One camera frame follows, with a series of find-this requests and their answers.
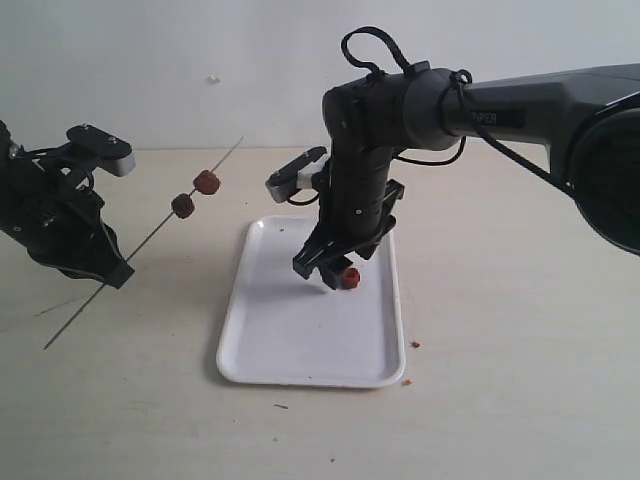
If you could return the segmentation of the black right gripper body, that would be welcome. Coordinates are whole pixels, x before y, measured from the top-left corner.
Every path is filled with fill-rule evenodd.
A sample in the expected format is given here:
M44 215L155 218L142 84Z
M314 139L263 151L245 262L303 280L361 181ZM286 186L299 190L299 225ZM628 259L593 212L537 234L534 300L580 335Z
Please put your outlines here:
M343 242L345 255L370 258L394 228L392 210L404 195L404 186L388 175L387 169L331 169L319 190L318 223L311 235Z

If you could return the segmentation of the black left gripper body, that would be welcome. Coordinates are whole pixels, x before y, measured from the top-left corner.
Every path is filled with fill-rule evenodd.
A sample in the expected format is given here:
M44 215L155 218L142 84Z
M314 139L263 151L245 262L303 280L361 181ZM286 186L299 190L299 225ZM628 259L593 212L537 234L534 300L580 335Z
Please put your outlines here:
M1 158L1 231L59 270L102 222L95 167L96 158L70 144L31 152L10 146Z

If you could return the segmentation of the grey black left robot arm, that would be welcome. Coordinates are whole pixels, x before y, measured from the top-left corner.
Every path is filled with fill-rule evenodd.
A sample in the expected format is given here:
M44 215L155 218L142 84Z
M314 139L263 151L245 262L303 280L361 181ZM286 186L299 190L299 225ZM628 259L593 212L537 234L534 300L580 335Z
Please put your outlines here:
M90 124L66 136L58 147L27 151L1 125L1 230L38 264L119 289L134 269L102 220L105 202L93 172L128 175L135 168L132 147Z

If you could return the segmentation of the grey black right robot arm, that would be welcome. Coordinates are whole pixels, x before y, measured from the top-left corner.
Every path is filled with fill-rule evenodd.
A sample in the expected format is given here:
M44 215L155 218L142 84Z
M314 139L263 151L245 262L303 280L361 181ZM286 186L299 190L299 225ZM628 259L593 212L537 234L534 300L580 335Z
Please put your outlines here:
M367 76L327 91L331 140L319 220L293 268L319 271L331 288L349 254L373 255L394 227L403 187L389 179L405 150L443 151L468 137L504 155L537 144L549 166L536 175L571 198L614 246L639 250L639 68L592 67L474 82L465 70Z

